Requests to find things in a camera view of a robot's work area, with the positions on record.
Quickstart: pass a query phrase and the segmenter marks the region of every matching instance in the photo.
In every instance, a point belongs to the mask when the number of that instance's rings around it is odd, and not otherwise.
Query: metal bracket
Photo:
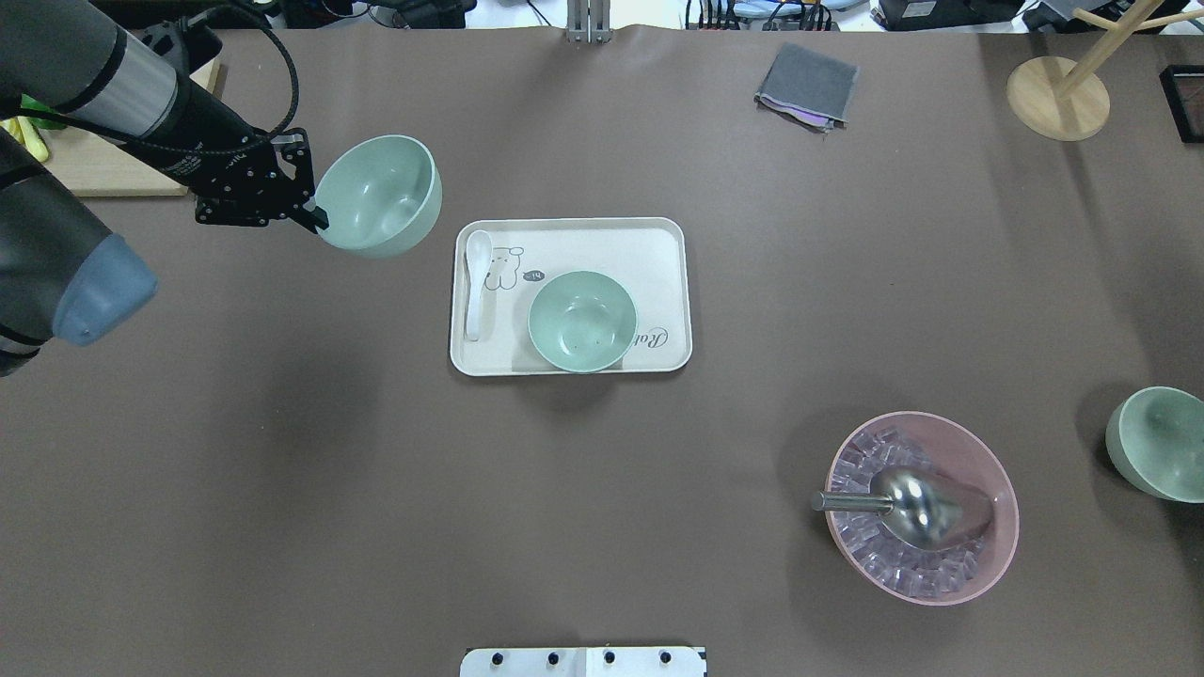
[[[248,161],[238,170],[246,167],[246,175],[231,172],[225,177],[218,196],[197,195],[197,223],[265,226],[275,219],[290,218],[314,234],[326,229],[326,212],[318,206],[307,208],[314,189],[306,131],[285,130],[271,145],[271,151],[246,158]],[[281,169],[281,159],[293,167],[293,176]]]
[[[569,42],[610,42],[610,0],[568,0],[565,36]]]
[[[704,647],[470,649],[460,677],[707,677]]]

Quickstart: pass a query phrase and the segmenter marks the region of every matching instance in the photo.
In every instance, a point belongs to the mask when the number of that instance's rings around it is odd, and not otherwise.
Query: pink bowl
[[[889,428],[895,428],[901,435],[920,445],[938,475],[975,487],[991,496],[995,504],[995,518],[982,535],[985,547],[978,557],[978,576],[967,581],[966,585],[955,593],[945,593],[934,599],[909,597],[878,582],[854,559],[852,553],[837,535],[832,513],[826,513],[832,538],[840,548],[840,554],[867,581],[896,597],[925,606],[951,606],[973,600],[1003,578],[1020,543],[1020,508],[1016,506],[1016,491],[1011,488],[1008,473],[991,449],[969,430],[936,414],[904,411],[883,414],[854,430],[832,459],[825,489],[832,490],[836,461],[840,458],[840,451],[852,441],[854,436],[863,430],[874,435]]]

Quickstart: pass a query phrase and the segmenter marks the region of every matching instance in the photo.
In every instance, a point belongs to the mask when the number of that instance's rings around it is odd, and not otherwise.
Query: yellow object
[[[11,134],[12,137],[17,140],[17,143],[22,143],[20,125],[17,124],[17,118],[8,118],[5,120],[0,120],[0,126],[2,126],[5,131]]]
[[[20,125],[20,135],[24,140],[23,142],[25,143],[25,149],[29,151],[29,154],[34,155],[34,159],[36,159],[40,163],[49,160],[51,151],[49,148],[46,147],[46,143],[42,141],[41,135],[37,134],[37,129],[33,124],[30,124],[29,118],[18,116],[17,124]]]

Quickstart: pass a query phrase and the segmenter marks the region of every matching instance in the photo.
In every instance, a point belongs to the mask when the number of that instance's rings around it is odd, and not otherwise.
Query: black picture frame
[[[1204,143],[1204,66],[1167,66],[1158,76],[1184,143]]]

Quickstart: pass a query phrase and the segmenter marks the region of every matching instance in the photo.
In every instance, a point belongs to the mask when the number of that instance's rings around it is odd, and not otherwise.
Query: wooden board
[[[193,80],[208,92],[213,92],[219,67],[218,60],[214,59],[194,72]],[[51,151],[46,169],[78,198],[188,193],[183,186],[94,134],[70,126],[37,131]]]

